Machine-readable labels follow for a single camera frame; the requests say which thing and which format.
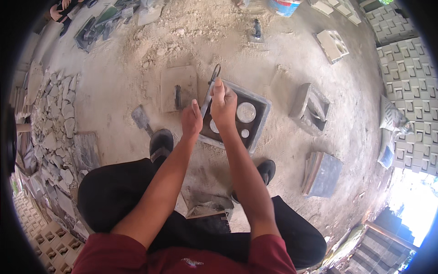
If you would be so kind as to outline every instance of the sack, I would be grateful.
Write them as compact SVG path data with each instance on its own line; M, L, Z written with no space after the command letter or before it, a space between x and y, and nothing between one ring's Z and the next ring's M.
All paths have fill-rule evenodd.
M383 95L380 101L380 128L392 132L399 131L397 135L413 134L410 121Z
M382 143L377 161L386 169L392 165L394 159L395 134L385 128L382 129Z

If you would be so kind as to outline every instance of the red t-shirt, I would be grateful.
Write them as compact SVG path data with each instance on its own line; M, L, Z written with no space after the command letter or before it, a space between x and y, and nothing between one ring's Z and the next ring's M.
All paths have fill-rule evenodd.
M146 255L145 247L131 237L91 235L74 263L80 273L292 273L297 271L284 240L262 235L251 241L248 263L238 263L207 250L170 247Z

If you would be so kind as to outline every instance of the dirt floor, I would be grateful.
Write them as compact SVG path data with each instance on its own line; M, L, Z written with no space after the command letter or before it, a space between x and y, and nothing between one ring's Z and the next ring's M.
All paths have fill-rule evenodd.
M76 47L73 36L91 14L100 14L104 2L108 1L79 11L45 63L50 72L65 68L66 75L81 74L74 102L77 131L96 132L102 165L149 157L149 136L131 118L139 104L151 118L152 129L168 128L176 142L180 139L180 113L160 110L163 69L194 65L202 102L207 81L220 63L224 79L272 101L252 157L255 164L275 161L276 175L268 186L271 196L280 195L323 236L332 236L329 247L383 205L390 174L376 159L384 83L373 32L363 15L356 26L337 11L328 18L306 1L292 17L282 18L267 11L262 1L251 1L240 10L230 0L170 0L158 21L139 27L134 18L128 25L119 24L107 41L100 39L87 54ZM255 18L261 23L265 45L248 42ZM177 35L177 28L184 28L185 34ZM334 65L315 39L324 29L337 30L350 52ZM169 50L158 55L160 49ZM321 137L308 135L288 117L297 88L306 82L331 102ZM344 163L330 199L305 198L300 192L305 160L316 151ZM225 151L198 141L184 180L184 197L190 190L230 196L231 189ZM242 207L235 207L232 231L249 231Z

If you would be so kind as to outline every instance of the person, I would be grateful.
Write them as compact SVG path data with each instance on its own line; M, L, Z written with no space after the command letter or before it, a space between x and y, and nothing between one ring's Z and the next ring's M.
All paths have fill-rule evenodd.
M296 273L320 262L322 235L266 188L275 173L258 168L235 124L237 95L217 77L211 115L230 164L235 199L250 233L212 234L174 211L193 147L202 129L196 100L182 112L183 134L173 148L169 130L150 141L150 159L100 167L78 191L78 210L96 234L73 268L79 273Z
M88 0L55 0L55 3L50 7L50 16L56 22L64 25L63 30L60 33L62 37L70 26L71 19L67 16L71 10L79 3L86 4Z

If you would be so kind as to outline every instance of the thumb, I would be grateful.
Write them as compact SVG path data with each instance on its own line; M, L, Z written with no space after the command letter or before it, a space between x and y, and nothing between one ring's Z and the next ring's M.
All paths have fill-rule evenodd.
M223 86L222 79L217 77L215 80L215 86L213 87L213 102L222 103L225 97L225 87Z
M193 109L194 116L196 119L201 117L201 111L199 110L198 101L196 99L192 100L192 109Z

